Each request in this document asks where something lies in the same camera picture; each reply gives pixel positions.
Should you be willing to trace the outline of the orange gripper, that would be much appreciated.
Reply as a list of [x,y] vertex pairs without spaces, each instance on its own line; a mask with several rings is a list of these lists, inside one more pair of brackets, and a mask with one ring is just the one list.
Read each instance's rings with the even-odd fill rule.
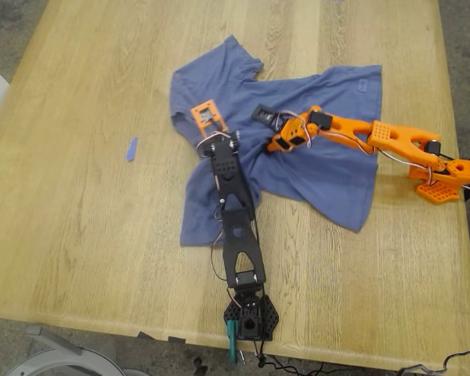
[[[309,121],[310,113],[296,114],[292,111],[282,113],[285,122],[281,127],[283,151],[291,151],[298,146],[312,146],[312,138],[317,135],[317,124]],[[280,136],[274,135],[267,139],[266,152],[282,151],[279,144]]]

